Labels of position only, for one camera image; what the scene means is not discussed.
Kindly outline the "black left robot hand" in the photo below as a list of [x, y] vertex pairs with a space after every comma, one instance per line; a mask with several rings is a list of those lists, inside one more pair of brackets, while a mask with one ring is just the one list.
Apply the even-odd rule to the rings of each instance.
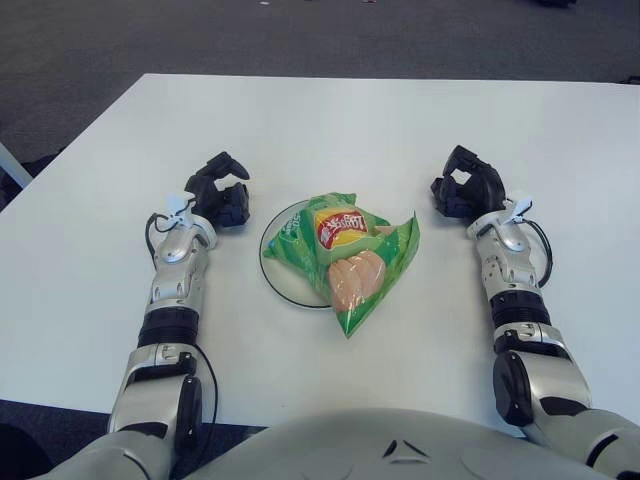
[[205, 218], [214, 227], [244, 225], [250, 216], [249, 193], [246, 185], [236, 182], [219, 190], [215, 181], [232, 175], [249, 180], [247, 170], [227, 152], [221, 152], [193, 174], [185, 191], [195, 196], [192, 213]]

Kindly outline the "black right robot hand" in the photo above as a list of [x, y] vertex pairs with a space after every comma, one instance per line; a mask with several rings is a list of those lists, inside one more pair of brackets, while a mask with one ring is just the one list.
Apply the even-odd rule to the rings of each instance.
[[498, 172], [461, 145], [452, 150], [431, 191], [436, 209], [450, 218], [477, 219], [505, 209], [506, 195]]

